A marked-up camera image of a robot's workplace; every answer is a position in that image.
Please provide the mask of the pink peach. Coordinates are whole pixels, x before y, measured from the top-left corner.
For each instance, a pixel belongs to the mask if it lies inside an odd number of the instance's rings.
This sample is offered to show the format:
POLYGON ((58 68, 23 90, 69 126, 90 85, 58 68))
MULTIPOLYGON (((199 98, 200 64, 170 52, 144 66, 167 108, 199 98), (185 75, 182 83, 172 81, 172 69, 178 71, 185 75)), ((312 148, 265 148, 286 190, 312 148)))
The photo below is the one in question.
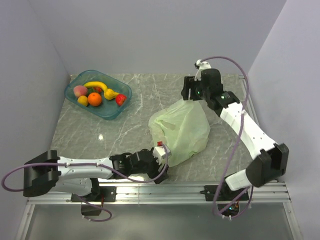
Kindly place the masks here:
POLYGON ((81 96, 86 96, 88 93, 88 88, 83 85, 77 85, 73 88, 73 93, 76 98, 79 98, 81 96))

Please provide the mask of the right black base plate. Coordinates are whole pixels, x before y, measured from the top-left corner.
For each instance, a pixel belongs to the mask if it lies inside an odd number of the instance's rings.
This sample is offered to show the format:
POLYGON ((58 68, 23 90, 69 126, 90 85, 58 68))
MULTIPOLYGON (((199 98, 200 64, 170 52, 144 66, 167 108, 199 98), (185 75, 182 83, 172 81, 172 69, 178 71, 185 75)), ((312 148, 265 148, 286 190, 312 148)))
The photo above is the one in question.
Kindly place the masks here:
MULTIPOLYGON (((218 185, 205 185, 204 190, 201 190, 199 193, 205 196, 205 200, 207 202, 210 202, 210 201, 213 201, 214 195, 217 192, 217 188, 218 188, 218 185)), ((217 197, 217 201, 230 202, 235 197, 237 197, 243 190, 245 189, 241 188, 239 190, 232 191, 227 185, 223 184, 219 192, 219 195, 217 197)), ((244 193, 238 200, 248 201, 249 200, 248 192, 244 193)))

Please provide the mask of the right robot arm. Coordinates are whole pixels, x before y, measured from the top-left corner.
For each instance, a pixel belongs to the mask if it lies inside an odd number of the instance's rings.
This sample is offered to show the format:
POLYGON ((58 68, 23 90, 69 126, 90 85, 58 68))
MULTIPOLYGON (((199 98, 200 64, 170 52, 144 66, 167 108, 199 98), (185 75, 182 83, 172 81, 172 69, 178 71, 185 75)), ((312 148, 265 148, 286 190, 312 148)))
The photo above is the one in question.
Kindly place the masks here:
POLYGON ((236 95, 224 90, 217 69, 202 70, 200 80, 186 76, 181 96, 183 100, 206 101, 207 106, 238 134, 250 153, 252 162, 248 167, 224 179, 220 187, 224 199, 231 200, 240 189, 262 187, 286 173, 289 148, 265 134, 248 115, 236 95))

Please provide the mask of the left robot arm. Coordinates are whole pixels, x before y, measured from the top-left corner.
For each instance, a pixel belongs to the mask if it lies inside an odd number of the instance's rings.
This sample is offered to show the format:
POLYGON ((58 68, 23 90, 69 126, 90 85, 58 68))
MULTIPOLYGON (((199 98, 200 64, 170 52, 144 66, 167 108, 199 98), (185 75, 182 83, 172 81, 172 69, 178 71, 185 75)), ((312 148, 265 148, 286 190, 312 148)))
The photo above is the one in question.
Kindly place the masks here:
POLYGON ((132 181, 133 175, 146 174, 151 182, 161 183, 168 178, 170 156, 166 145, 100 159, 62 157, 49 150, 25 163, 23 195, 31 198, 62 192, 95 201, 102 192, 99 179, 132 181))

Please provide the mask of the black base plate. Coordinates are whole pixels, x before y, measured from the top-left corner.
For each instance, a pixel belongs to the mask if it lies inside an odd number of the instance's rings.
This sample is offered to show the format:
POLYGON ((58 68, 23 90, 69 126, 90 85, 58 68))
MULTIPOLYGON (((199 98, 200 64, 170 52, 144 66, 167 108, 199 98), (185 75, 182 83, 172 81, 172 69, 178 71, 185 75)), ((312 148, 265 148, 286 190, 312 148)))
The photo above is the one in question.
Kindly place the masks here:
MULTIPOLYGON (((218 185, 205 185, 204 190, 201 190, 199 193, 205 196, 205 200, 207 202, 210 202, 210 201, 213 201, 214 195, 217 192, 217 188, 218 188, 218 185)), ((235 197, 237 197, 243 190, 245 189, 241 188, 239 190, 232 191, 227 185, 223 184, 219 192, 219 195, 217 197, 217 201, 230 202, 235 197)), ((248 192, 244 193, 238 200, 248 201, 249 200, 248 192)))
POLYGON ((116 195, 117 195, 117 187, 116 186, 102 186, 100 188, 100 193, 98 193, 96 196, 87 196, 82 197, 87 202, 106 202, 106 203, 113 203, 116 201, 116 195))

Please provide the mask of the orange fruit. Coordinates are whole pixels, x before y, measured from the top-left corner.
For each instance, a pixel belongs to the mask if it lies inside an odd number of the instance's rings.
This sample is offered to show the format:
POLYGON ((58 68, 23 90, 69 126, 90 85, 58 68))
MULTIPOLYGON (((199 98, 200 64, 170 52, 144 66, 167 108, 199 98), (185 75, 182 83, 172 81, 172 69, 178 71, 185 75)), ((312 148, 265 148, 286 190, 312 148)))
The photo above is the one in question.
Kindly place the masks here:
POLYGON ((102 96, 97 92, 88 95, 87 101, 91 106, 98 107, 102 103, 102 96))

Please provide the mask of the aluminium mounting rail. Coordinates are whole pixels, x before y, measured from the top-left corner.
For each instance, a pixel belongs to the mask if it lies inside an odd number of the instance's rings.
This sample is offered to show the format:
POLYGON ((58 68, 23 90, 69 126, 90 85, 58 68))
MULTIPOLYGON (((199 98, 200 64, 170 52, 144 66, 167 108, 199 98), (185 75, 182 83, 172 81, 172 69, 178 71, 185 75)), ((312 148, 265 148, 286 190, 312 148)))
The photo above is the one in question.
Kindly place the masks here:
MULTIPOLYGON (((103 182, 102 187, 116 187, 115 202, 107 204, 209 204, 205 195, 200 194, 205 185, 213 182, 167 182, 162 184, 138 184, 130 182, 103 182)), ((252 191, 253 203, 289 203, 291 198, 283 182, 272 181, 252 191)))

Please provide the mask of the yellow banana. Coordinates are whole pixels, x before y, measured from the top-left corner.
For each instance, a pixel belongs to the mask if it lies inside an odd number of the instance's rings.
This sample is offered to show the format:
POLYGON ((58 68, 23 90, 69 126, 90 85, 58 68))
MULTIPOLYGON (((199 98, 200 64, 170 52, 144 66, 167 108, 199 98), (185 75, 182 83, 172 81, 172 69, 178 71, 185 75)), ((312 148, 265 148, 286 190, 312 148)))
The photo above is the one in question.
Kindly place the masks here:
POLYGON ((86 88, 99 87, 102 89, 102 92, 104 92, 108 88, 107 85, 101 81, 89 81, 86 82, 83 86, 86 88))

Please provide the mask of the black box under rail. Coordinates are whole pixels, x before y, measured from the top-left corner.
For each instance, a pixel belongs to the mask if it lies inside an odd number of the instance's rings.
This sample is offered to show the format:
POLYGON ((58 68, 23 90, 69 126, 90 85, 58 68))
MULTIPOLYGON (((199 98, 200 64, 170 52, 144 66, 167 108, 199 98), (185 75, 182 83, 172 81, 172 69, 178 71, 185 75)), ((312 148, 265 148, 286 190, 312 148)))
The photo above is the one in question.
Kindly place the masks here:
POLYGON ((103 205, 101 204, 99 205, 95 204, 93 207, 84 203, 81 205, 81 214, 87 217, 97 217, 102 213, 102 210, 100 209, 102 207, 103 205))

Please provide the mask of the light green plastic bag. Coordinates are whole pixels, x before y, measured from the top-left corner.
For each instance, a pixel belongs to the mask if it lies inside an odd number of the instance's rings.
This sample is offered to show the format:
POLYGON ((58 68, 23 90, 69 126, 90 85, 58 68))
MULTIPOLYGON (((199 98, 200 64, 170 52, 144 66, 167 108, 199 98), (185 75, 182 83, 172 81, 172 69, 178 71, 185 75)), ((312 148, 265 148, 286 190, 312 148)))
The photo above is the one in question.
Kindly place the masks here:
POLYGON ((153 142, 163 142, 170 149, 169 167, 177 166, 203 151, 211 130, 201 104, 183 99, 153 114, 148 127, 153 142))

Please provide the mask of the right side aluminium rail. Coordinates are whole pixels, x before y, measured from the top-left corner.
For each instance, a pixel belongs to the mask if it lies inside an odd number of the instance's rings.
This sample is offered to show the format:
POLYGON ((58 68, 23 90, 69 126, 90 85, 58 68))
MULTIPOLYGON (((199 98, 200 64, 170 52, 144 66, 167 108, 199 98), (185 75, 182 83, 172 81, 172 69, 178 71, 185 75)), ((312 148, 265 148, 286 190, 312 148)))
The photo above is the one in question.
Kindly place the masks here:
MULTIPOLYGON (((241 87, 242 87, 242 91, 243 91, 243 94, 244 94, 244 97, 246 97, 246 94, 247 94, 247 85, 246 85, 246 81, 245 81, 245 78, 243 75, 239 75, 238 76, 239 80, 241 81, 241 87)), ((246 102, 246 107, 245 107, 247 113, 250 115, 250 117, 254 120, 254 122, 260 126, 259 124, 259 120, 258 120, 258 117, 256 115, 256 111, 254 109, 254 105, 253 105, 253 101, 252 101, 252 98, 251 98, 251 95, 248 94, 248 99, 247 99, 247 102, 246 102)))

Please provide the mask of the small red strawberry behind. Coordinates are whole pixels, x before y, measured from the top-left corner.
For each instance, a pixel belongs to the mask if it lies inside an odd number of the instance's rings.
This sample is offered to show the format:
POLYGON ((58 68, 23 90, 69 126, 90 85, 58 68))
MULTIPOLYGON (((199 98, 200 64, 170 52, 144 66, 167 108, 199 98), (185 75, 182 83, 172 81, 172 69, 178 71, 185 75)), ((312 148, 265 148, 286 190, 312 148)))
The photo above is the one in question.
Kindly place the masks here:
POLYGON ((102 92, 102 89, 100 87, 91 87, 90 88, 90 91, 93 93, 101 93, 102 92))

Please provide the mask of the small yellow lemon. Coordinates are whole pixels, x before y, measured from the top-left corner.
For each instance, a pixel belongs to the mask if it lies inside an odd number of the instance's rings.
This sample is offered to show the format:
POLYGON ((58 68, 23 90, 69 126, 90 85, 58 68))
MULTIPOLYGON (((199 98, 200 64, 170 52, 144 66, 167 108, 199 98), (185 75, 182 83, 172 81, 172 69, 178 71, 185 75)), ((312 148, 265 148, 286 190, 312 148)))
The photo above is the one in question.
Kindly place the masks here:
POLYGON ((78 102, 79 104, 81 104, 82 106, 85 106, 85 107, 87 107, 88 104, 89 104, 88 98, 87 98, 87 96, 85 96, 85 95, 81 95, 81 96, 77 99, 77 102, 78 102))

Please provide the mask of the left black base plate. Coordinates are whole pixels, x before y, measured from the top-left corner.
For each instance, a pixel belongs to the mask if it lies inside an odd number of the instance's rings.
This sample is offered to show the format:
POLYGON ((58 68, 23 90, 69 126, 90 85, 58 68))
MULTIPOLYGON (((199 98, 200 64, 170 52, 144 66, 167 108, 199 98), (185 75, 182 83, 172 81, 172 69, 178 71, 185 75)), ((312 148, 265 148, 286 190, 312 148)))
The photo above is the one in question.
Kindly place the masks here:
POLYGON ((116 186, 102 186, 100 188, 100 193, 98 193, 96 196, 87 196, 82 197, 87 202, 106 202, 106 203, 113 203, 116 201, 116 195, 117 195, 117 187, 116 186))

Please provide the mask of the yellow pear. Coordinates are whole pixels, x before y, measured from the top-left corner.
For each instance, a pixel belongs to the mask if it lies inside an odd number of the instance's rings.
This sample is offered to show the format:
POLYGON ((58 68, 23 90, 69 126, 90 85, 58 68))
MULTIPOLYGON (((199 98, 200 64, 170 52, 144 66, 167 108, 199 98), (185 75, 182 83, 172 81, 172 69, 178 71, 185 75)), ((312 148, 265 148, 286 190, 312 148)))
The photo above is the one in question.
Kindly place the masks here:
POLYGON ((103 95, 107 100, 111 101, 111 100, 115 99, 119 95, 119 93, 114 91, 114 90, 112 90, 111 88, 107 88, 104 91, 103 95))

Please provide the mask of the blue transparent plastic tray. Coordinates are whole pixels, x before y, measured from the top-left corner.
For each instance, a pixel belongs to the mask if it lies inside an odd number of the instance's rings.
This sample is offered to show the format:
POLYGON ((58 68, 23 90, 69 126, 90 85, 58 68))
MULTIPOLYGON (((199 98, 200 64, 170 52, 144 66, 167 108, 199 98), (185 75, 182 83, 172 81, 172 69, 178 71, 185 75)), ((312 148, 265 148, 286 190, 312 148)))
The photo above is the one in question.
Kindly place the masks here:
POLYGON ((97 70, 86 70, 81 72, 74 80, 72 80, 64 89, 64 96, 67 100, 75 104, 76 106, 104 119, 115 119, 124 109, 129 105, 132 98, 132 89, 126 83, 117 80, 109 75, 106 75, 97 70), (102 98, 102 103, 99 106, 84 106, 78 103, 78 99, 74 94, 74 87, 78 85, 84 85, 87 82, 98 81, 107 85, 112 90, 126 96, 124 103, 119 106, 115 100, 107 100, 102 98))

